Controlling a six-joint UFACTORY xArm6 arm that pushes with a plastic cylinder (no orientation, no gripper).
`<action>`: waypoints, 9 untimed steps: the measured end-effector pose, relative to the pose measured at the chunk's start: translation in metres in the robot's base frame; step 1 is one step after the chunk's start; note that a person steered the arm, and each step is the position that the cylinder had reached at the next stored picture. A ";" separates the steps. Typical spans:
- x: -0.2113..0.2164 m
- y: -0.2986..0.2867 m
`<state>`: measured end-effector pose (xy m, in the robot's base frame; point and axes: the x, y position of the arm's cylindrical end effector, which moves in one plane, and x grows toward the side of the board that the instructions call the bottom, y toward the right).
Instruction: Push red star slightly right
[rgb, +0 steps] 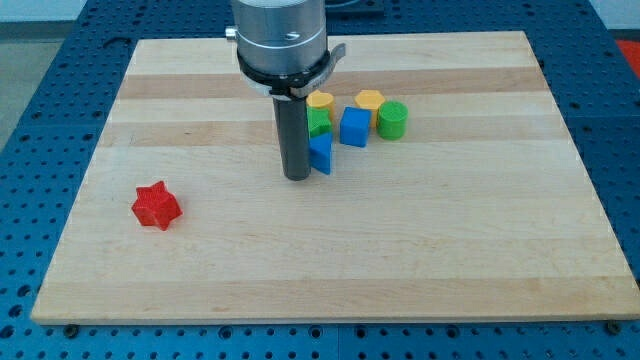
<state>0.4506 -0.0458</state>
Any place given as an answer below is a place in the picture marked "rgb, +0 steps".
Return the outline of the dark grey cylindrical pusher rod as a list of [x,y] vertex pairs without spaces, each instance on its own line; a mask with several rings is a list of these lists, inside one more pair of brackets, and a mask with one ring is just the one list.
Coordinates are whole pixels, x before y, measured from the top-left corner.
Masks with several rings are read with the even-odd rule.
[[274,99],[273,104],[284,176],[304,180],[311,168],[306,100]]

